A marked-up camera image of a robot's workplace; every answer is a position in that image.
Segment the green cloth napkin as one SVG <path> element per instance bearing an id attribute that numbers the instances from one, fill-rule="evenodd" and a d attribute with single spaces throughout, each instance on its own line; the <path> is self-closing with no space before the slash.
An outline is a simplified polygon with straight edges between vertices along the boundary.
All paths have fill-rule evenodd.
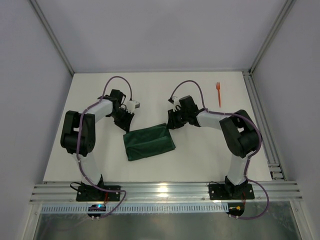
<path id="1" fill-rule="evenodd" d="M 161 155 L 176 149 L 166 123 L 130 131 L 123 135 L 128 161 Z"/>

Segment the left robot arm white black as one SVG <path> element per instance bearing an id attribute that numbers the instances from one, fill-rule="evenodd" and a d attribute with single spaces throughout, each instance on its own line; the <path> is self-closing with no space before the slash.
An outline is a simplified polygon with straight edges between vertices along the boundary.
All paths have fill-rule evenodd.
<path id="1" fill-rule="evenodd" d="M 103 118 L 113 118 L 114 124 L 129 132 L 135 109 L 140 103 L 129 99 L 120 90 L 113 89 L 82 112 L 69 110 L 64 116 L 60 144 L 76 160 L 82 180 L 77 194 L 80 197 L 99 198 L 106 194 L 104 180 L 99 172 L 93 150 L 96 144 L 96 124 Z"/>

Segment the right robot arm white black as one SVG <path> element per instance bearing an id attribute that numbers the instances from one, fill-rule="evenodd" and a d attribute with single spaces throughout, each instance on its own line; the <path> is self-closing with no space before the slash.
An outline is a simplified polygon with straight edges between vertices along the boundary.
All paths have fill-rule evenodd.
<path id="1" fill-rule="evenodd" d="M 185 124 L 221 130 L 231 152 L 231 162 L 224 183 L 210 183 L 211 200 L 240 200 L 252 189 L 246 177 L 250 155 L 261 147 L 262 136 L 244 109 L 234 113 L 199 109 L 193 98 L 173 96 L 168 100 L 173 108 L 168 110 L 167 128 L 179 129 Z"/>

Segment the orange plastic fork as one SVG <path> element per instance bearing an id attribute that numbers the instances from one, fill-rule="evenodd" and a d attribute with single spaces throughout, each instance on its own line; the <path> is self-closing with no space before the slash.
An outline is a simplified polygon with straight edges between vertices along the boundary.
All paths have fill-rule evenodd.
<path id="1" fill-rule="evenodd" d="M 217 90 L 217 96 L 218 96 L 218 105 L 221 108 L 221 83 L 216 83 L 216 90 Z"/>

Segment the left black controller board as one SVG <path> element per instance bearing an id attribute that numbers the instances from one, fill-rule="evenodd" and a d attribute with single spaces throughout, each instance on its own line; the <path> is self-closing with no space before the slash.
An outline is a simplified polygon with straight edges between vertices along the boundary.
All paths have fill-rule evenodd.
<path id="1" fill-rule="evenodd" d="M 100 218 L 105 213 L 106 205 L 101 203 L 93 204 L 89 206 L 87 209 L 87 215 L 92 219 Z"/>

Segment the black controller board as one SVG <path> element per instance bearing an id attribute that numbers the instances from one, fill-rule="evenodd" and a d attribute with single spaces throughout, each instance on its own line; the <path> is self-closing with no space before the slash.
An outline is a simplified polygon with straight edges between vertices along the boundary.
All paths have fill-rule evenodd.
<path id="1" fill-rule="evenodd" d="M 234 216 L 234 217 L 241 217 L 245 211 L 245 206 L 240 203 L 229 203 L 227 205 L 227 214 L 229 216 Z"/>
<path id="2" fill-rule="evenodd" d="M 101 203 L 93 204 L 89 206 L 87 209 L 87 215 L 92 219 L 100 218 L 105 213 L 106 205 Z"/>

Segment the right black controller board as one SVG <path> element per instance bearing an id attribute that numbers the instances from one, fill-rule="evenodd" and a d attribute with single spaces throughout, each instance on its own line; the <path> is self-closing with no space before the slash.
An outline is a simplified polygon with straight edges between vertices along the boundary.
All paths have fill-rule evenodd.
<path id="1" fill-rule="evenodd" d="M 227 214 L 229 216 L 234 216 L 234 217 L 241 217 L 245 211 L 245 206 L 240 203 L 229 203 L 227 205 Z"/>

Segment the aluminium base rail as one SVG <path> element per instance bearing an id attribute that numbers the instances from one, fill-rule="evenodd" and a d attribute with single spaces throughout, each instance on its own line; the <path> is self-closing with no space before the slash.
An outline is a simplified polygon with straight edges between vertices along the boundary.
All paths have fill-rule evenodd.
<path id="1" fill-rule="evenodd" d="M 217 191 L 209 189 L 213 182 L 106 182 L 106 185 L 120 186 L 126 191 L 127 202 L 197 202 L 211 200 Z M 250 194 L 253 201 L 301 201 L 302 193 L 294 181 L 263 181 L 252 183 Z M 69 182 L 48 182 L 33 188 L 31 203 L 68 203 L 76 201 L 76 191 Z"/>

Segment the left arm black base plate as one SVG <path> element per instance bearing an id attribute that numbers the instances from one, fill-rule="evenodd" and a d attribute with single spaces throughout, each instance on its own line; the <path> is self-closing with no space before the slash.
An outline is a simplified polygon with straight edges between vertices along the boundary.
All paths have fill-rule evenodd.
<path id="1" fill-rule="evenodd" d="M 77 202 L 119 202 L 120 190 L 119 185 L 102 186 L 107 191 L 101 191 L 92 185 L 82 184 L 77 189 Z"/>

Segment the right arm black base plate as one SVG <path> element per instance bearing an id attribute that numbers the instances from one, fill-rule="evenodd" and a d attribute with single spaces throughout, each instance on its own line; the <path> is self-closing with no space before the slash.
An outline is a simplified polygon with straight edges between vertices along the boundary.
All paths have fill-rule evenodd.
<path id="1" fill-rule="evenodd" d="M 235 191 L 228 192 L 224 183 L 211 181 L 208 184 L 208 194 L 210 200 L 254 200 L 255 194 L 251 184 L 246 184 L 244 187 Z"/>

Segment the aluminium frame rail right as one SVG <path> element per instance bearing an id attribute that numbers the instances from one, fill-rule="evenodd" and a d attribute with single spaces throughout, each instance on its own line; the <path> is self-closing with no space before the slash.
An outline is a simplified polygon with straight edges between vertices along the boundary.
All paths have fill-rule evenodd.
<path id="1" fill-rule="evenodd" d="M 243 80 L 246 86 L 248 97 L 256 119 L 257 127 L 262 134 L 262 146 L 267 159 L 270 175 L 273 181 L 286 181 L 282 168 L 280 155 L 272 137 L 270 127 L 267 122 L 266 114 L 262 102 L 258 95 L 257 87 L 249 70 L 243 71 Z"/>

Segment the aluminium frame post left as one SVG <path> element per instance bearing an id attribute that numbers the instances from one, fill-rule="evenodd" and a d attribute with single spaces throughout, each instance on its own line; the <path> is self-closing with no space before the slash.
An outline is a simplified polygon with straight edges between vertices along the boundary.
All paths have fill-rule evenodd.
<path id="1" fill-rule="evenodd" d="M 47 34 L 50 42 L 52 43 L 53 47 L 55 48 L 57 54 L 59 55 L 61 61 L 63 62 L 64 66 L 66 67 L 69 74 L 73 77 L 75 74 L 75 71 L 65 54 L 65 51 L 63 50 L 58 38 L 56 37 L 47 17 L 45 16 L 45 13 L 43 12 L 41 6 L 39 5 L 37 0 L 27 0 L 30 7 L 34 11 L 36 17 L 38 18 L 40 24 L 42 25 L 45 33 Z"/>

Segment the aluminium frame post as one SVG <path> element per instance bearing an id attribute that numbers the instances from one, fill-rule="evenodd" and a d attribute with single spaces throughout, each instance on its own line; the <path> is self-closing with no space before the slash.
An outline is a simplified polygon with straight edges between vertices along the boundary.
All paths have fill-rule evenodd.
<path id="1" fill-rule="evenodd" d="M 38 18 L 40 24 L 42 25 L 45 33 L 47 34 L 50 42 L 52 43 L 53 47 L 55 48 L 57 54 L 59 55 L 61 61 L 63 62 L 64 66 L 66 67 L 69 74 L 73 77 L 75 74 L 75 71 L 65 54 L 65 51 L 63 50 L 58 38 L 56 37 L 47 17 L 45 16 L 45 13 L 43 12 L 41 6 L 39 5 L 37 0 L 27 0 L 30 7 L 34 11 L 36 17 Z"/>
<path id="2" fill-rule="evenodd" d="M 275 37 L 277 36 L 278 32 L 280 31 L 282 25 L 284 24 L 286 18 L 288 17 L 288 15 L 291 12 L 295 3 L 296 3 L 296 0 L 286 0 L 284 2 L 283 6 L 280 8 L 279 13 L 277 14 L 266 38 L 264 39 L 264 41 L 262 43 L 262 46 L 260 47 L 259 51 L 257 52 L 257 55 L 254 58 L 250 69 L 248 70 L 250 75 L 253 75 L 254 72 L 256 71 L 257 67 L 259 66 L 259 64 L 262 61 L 267 50 L 270 48 L 271 44 L 273 43 Z"/>

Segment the aluminium frame post right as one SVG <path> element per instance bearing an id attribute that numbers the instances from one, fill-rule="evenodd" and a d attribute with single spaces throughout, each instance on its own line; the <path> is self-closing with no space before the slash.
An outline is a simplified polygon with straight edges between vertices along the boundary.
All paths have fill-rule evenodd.
<path id="1" fill-rule="evenodd" d="M 275 37 L 277 36 L 278 32 L 280 31 L 282 25 L 284 24 L 286 18 L 288 17 L 288 15 L 291 12 L 295 3 L 296 3 L 296 0 L 286 0 L 284 2 L 283 6 L 280 8 L 279 13 L 277 14 L 266 38 L 264 39 L 264 41 L 262 43 L 262 46 L 260 47 L 259 51 L 257 52 L 257 55 L 254 58 L 250 69 L 248 70 L 250 75 L 253 75 L 254 72 L 256 71 L 257 67 L 259 66 L 259 64 L 262 61 L 267 50 L 270 48 L 271 44 L 273 43 Z"/>

